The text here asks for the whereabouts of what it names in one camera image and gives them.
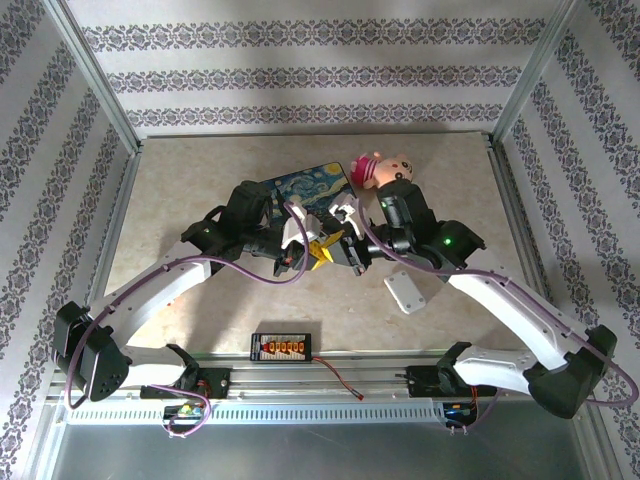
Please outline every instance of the striped wallpaper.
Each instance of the striped wallpaper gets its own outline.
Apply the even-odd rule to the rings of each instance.
[[[55,312],[86,298],[128,162],[38,0],[0,2],[0,479],[23,478]]]
[[[490,131],[556,2],[68,3],[145,137]]]
[[[640,2],[585,2],[504,142],[558,307],[618,336],[640,382]],[[629,394],[609,375],[599,399]],[[640,406],[602,408],[624,478],[640,478]]]

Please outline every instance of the pink pig plush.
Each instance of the pink pig plush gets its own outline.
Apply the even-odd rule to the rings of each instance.
[[[411,162],[402,153],[383,160],[379,152],[374,152],[373,158],[361,155],[351,162],[351,180],[359,187],[380,188],[400,178],[413,178]]]

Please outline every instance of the wire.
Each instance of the wire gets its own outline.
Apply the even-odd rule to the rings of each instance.
[[[190,396],[190,397],[194,397],[199,400],[202,400],[202,403],[204,405],[204,411],[202,412],[202,415],[200,416],[200,420],[198,420],[198,423],[196,423],[189,430],[185,432],[180,432],[180,433],[175,432],[173,430],[172,427],[175,425],[176,418],[178,418],[177,415],[174,415],[173,417],[171,417],[167,425],[162,426],[169,433],[171,437],[187,438],[189,435],[193,435],[198,430],[200,430],[202,426],[205,423],[207,423],[207,420],[209,420],[209,417],[211,416],[211,402],[209,402],[209,399],[206,396],[200,395],[199,393],[196,393],[196,392],[190,392],[188,390],[181,390],[179,388],[168,387],[166,385],[149,385],[149,387],[157,388],[158,390],[164,390],[165,392],[169,392],[169,393],[176,393],[178,395]]]
[[[471,410],[476,410],[476,420],[478,419],[478,389],[476,387],[471,387]]]
[[[480,413],[479,409],[476,410],[476,420],[467,427],[467,430],[469,431],[473,430],[474,428],[477,428],[478,425],[480,425],[482,422],[484,422],[489,417],[493,409],[496,407],[496,404],[498,403],[498,399],[501,396],[502,396],[502,389],[499,388],[496,394],[493,396],[493,399],[487,406],[487,409],[484,412],[482,412],[482,415],[479,415]]]
[[[303,257],[303,260],[302,260],[302,267],[300,268],[300,271],[294,277],[291,277],[290,279],[283,280],[283,281],[277,281],[277,280],[271,280],[271,279],[268,279],[268,278],[262,278],[262,277],[256,275],[255,273],[250,272],[249,270],[246,270],[245,268],[242,268],[239,265],[236,265],[233,262],[230,262],[230,261],[225,260],[223,258],[212,257],[212,256],[209,256],[209,255],[193,255],[193,256],[185,257],[185,258],[178,258],[177,260],[169,262],[169,263],[167,263],[167,264],[165,264],[165,265],[153,270],[152,272],[150,272],[149,274],[145,275],[140,280],[135,282],[129,288],[127,288],[124,292],[122,292],[116,298],[114,298],[113,302],[111,302],[109,305],[107,305],[104,308],[104,310],[102,312],[100,312],[98,314],[98,316],[89,324],[87,329],[84,331],[84,333],[80,337],[80,340],[78,340],[78,344],[77,344],[75,350],[73,351],[73,354],[71,355],[71,361],[69,362],[69,368],[67,369],[67,379],[66,379],[65,384],[64,384],[64,402],[65,402],[65,406],[69,410],[75,410],[80,405],[82,405],[84,403],[84,401],[87,399],[86,395],[82,395],[82,397],[80,397],[80,399],[76,403],[74,403],[74,404],[71,403],[71,388],[72,388],[72,385],[73,385],[73,378],[75,377],[76,368],[78,367],[78,361],[80,360],[80,356],[82,355],[82,352],[84,351],[84,347],[87,344],[87,340],[89,339],[89,336],[93,333],[93,331],[96,328],[98,328],[98,325],[100,325],[100,322],[102,322],[109,314],[111,314],[111,313],[113,313],[113,312],[115,312],[117,310],[117,308],[122,304],[122,302],[125,299],[127,299],[136,290],[138,290],[140,287],[142,287],[143,285],[145,285],[148,282],[150,282],[151,280],[153,280],[158,275],[166,273],[166,272],[170,271],[172,268],[174,268],[174,267],[176,267],[178,265],[182,265],[184,263],[192,263],[192,262],[196,262],[196,261],[205,260],[205,261],[219,263],[221,265],[226,265],[227,267],[230,267],[231,269],[233,269],[233,270],[235,270],[237,272],[240,272],[241,274],[243,274],[243,275],[245,275],[245,276],[247,276],[247,277],[249,277],[249,278],[251,278],[253,280],[257,280],[259,282],[266,283],[268,285],[290,285],[290,284],[295,283],[298,280],[300,280],[302,275],[304,275],[304,273],[306,272],[307,265],[309,264],[309,251],[310,251],[309,239],[307,238],[306,231],[305,231],[304,226],[302,225],[302,222],[300,221],[298,216],[295,214],[295,212],[291,208],[291,205],[292,204],[290,202],[287,202],[287,203],[284,204],[284,208],[287,209],[287,211],[289,212],[289,214],[291,215],[293,220],[296,222],[296,226],[298,227],[298,229],[302,233],[302,240],[303,240],[303,243],[304,243],[304,257]]]
[[[509,279],[509,277],[505,277],[504,275],[500,275],[498,273],[487,272],[486,270],[479,270],[474,268],[468,268],[465,270],[442,271],[442,270],[437,270],[435,268],[427,267],[426,265],[421,265],[417,262],[414,262],[413,260],[402,257],[398,255],[396,252],[394,252],[393,250],[391,250],[378,237],[376,237],[375,233],[373,233],[373,230],[371,230],[371,227],[369,226],[368,220],[365,218],[364,206],[362,202],[360,200],[357,200],[357,202],[358,202],[358,216],[360,217],[360,222],[364,227],[365,233],[371,239],[371,241],[380,249],[380,251],[383,252],[386,256],[388,256],[389,258],[392,258],[398,263],[406,265],[407,267],[411,267],[413,269],[420,270],[426,273],[431,273],[434,275],[443,275],[443,274],[446,274],[449,276],[476,275],[479,277],[484,277],[490,280],[494,280],[496,282],[500,282],[503,288],[510,290],[511,292],[514,292],[519,296],[524,297],[526,300],[534,304],[540,310],[540,312],[543,313],[549,321],[551,321],[551,323],[553,323],[560,329],[561,333],[566,335],[567,338],[570,338],[581,347],[584,347],[587,350],[589,350],[593,355],[595,355],[595,357],[598,360],[603,362],[605,365],[607,365],[607,367],[609,367],[611,370],[615,371],[618,375],[620,375],[629,384],[629,387],[631,388],[631,393],[629,394],[629,396],[627,398],[623,398],[622,400],[609,401],[609,400],[587,399],[586,400],[587,403],[591,405],[601,406],[601,407],[628,407],[630,405],[633,405],[636,402],[636,400],[638,400],[638,396],[640,396],[640,392],[638,391],[638,385],[627,372],[625,372],[617,363],[615,363],[609,357],[602,354],[600,350],[598,350],[596,347],[594,347],[593,345],[585,341],[580,335],[576,334],[571,328],[569,328],[560,319],[558,319],[553,313],[551,313],[544,305],[542,305],[538,300],[536,300],[535,297],[529,294],[517,283],[512,282]]]
[[[358,400],[362,401],[364,400],[364,395],[362,395],[359,391],[357,391],[355,388],[353,388],[351,385],[349,385],[343,378],[342,376],[338,373],[338,371],[333,368],[333,366],[327,362],[325,359],[320,358],[320,357],[313,357],[312,360],[315,360],[318,363],[323,364],[325,367],[327,367],[329,370],[331,370],[333,372],[333,374],[338,377],[338,380],[340,380],[340,383],[342,383],[342,385],[344,386],[344,388],[346,388],[347,390],[349,390],[349,392],[351,393],[351,395],[353,395],[354,397],[356,397]]]

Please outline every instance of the circuit board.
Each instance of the circuit board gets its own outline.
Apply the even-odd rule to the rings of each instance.
[[[249,358],[254,362],[310,362],[311,334],[254,333]]]

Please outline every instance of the yellow block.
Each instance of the yellow block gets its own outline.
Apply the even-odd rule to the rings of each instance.
[[[329,247],[339,241],[344,234],[344,230],[340,230],[339,232],[333,233],[329,235],[329,238],[325,240],[325,242],[320,246],[322,248],[322,253],[324,257],[333,263],[333,258],[331,258],[331,253],[329,253]]]
[[[309,244],[309,253],[313,255],[317,260],[316,264],[311,269],[312,272],[327,263],[327,257],[325,257],[324,252],[320,247],[320,242],[318,242],[317,240],[314,240]]]

